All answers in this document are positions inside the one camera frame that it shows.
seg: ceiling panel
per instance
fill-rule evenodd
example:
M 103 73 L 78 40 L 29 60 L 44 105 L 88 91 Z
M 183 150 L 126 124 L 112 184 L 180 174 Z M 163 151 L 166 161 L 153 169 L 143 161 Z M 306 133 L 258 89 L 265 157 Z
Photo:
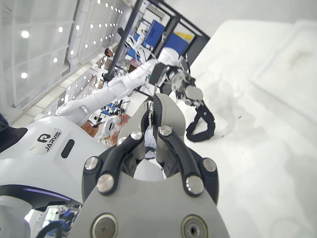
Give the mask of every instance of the ceiling panel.
M 84 64 L 103 50 L 105 36 L 109 37 L 117 28 L 110 23 L 119 22 L 121 17 L 111 6 L 124 5 L 121 0 L 100 1 L 98 4 L 97 0 L 3 0 L 1 49 L 8 106 L 28 107 L 69 73 L 66 54 L 68 60 L 77 58 L 72 69 L 76 71 L 80 68 L 78 63 Z M 28 32 L 27 38 L 22 37 L 23 31 Z

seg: silver bolt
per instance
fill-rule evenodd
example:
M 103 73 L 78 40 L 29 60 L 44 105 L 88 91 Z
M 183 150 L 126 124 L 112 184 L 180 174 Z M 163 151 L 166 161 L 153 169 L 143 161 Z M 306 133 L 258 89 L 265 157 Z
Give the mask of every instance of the silver bolt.
M 118 235 L 117 219 L 111 214 L 99 216 L 93 224 L 93 238 L 115 238 Z
M 211 160 L 210 158 L 205 158 L 203 160 L 203 165 L 204 165 L 205 169 L 209 172 L 214 172 L 217 169 L 216 163 L 213 160 Z
M 114 185 L 114 178 L 110 174 L 104 174 L 97 181 L 98 191 L 101 193 L 109 192 Z
M 208 228 L 205 221 L 197 215 L 187 216 L 181 227 L 182 238 L 207 238 Z
M 118 140 L 117 145 L 122 144 L 125 139 L 126 139 L 126 137 L 121 137 L 121 138 Z
M 160 127 L 159 132 L 163 136 L 169 136 L 172 134 L 172 129 L 171 129 L 171 127 L 169 127 L 167 125 L 163 125 Z
M 204 183 L 198 176 L 192 175 L 186 179 L 186 187 L 192 194 L 199 195 L 204 190 Z
M 86 162 L 85 162 L 85 169 L 88 171 L 94 170 L 98 165 L 98 158 L 97 157 L 90 157 Z
M 140 131 L 132 132 L 131 138 L 136 141 L 140 140 L 142 138 L 142 132 Z

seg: black metal frame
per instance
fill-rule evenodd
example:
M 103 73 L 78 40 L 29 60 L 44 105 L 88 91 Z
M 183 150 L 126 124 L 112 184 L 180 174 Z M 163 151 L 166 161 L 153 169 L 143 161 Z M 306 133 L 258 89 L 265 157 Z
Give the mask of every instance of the black metal frame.
M 122 51 L 122 49 L 125 45 L 126 39 L 130 33 L 130 29 L 132 28 L 133 22 L 138 15 L 139 9 L 140 9 L 143 1 L 144 0 L 137 0 L 135 5 L 134 5 L 134 8 L 133 8 L 131 15 L 130 15 L 130 18 L 129 18 L 128 23 L 126 25 L 126 28 L 125 28 L 125 30 L 121 36 L 121 40 L 118 44 L 118 48 L 117 48 L 118 52 Z M 174 33 L 174 30 L 178 24 L 181 24 L 183 27 L 185 27 L 187 30 L 189 30 L 191 33 L 193 33 L 195 35 L 193 40 L 189 43 L 189 45 L 184 50 L 184 52 L 187 52 L 190 49 L 190 47 L 193 45 L 193 43 L 195 42 L 195 40 L 197 39 L 197 37 L 199 35 L 206 38 L 207 40 L 210 39 L 210 37 L 207 34 L 205 34 L 200 28 L 198 28 L 191 21 L 186 19 L 183 15 L 181 15 L 179 12 L 174 10 L 170 5 L 168 5 L 164 1 L 162 1 L 162 0 L 147 0 L 147 1 L 150 2 L 151 4 L 155 5 L 157 7 L 157 9 L 161 10 L 162 12 L 169 15 L 169 17 L 170 17 L 170 20 L 163 31 L 164 33 L 166 33 L 166 39 L 164 41 L 162 41 L 162 39 L 159 39 L 159 41 L 157 42 L 157 44 L 153 48 L 152 53 L 154 54 L 155 57 L 159 56 L 162 49 L 164 48 L 164 46 L 168 42 L 169 38 Z M 114 67 L 116 66 L 116 64 L 119 60 L 119 57 L 120 57 L 120 53 L 117 53 L 114 55 L 112 63 L 108 69 L 108 74 L 106 75 L 107 78 L 109 78 L 109 79 L 113 78 L 113 70 L 114 70 Z

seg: person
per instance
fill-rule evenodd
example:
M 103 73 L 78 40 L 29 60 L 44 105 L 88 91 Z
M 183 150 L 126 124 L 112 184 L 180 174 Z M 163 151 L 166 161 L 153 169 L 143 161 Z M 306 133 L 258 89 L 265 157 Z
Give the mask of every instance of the person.
M 119 130 L 113 130 L 113 132 L 111 132 L 111 135 L 104 139 L 105 141 L 101 141 L 101 143 L 107 146 L 108 148 L 117 144 L 120 129 L 123 128 L 130 119 L 130 116 L 128 116 L 127 114 L 119 114 L 118 117 L 120 118 L 120 123 L 118 124 Z M 103 124 L 104 123 L 101 121 L 94 125 L 90 120 L 87 120 L 81 126 L 81 128 L 86 133 L 88 133 L 92 138 L 97 140 L 99 136 L 102 134 Z
M 118 43 L 113 44 L 112 46 L 110 46 L 109 48 L 105 49 L 105 55 L 110 59 L 113 60 L 113 57 L 115 56 L 115 54 L 117 53 L 117 49 L 118 49 Z M 117 66 L 126 66 L 130 63 L 130 60 L 125 59 L 125 54 L 126 54 L 127 49 L 124 48 L 119 56 L 118 62 L 117 62 Z
M 114 53 L 109 48 L 105 49 L 105 55 L 111 60 L 113 60 Z

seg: humanoid robot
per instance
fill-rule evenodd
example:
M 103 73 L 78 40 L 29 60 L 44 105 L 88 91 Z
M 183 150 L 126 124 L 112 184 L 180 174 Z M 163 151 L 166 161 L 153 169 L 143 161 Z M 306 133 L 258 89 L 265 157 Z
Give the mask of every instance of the humanoid robot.
M 216 208 L 216 164 L 184 144 L 185 118 L 169 96 L 141 104 L 108 150 L 80 128 L 149 78 L 155 84 L 166 78 L 179 99 L 209 117 L 201 90 L 168 52 L 68 102 L 54 117 L 0 132 L 0 238 L 29 238 L 25 215 L 60 204 L 84 204 L 70 237 L 229 237 Z M 167 176 L 159 182 L 133 179 L 148 126 Z

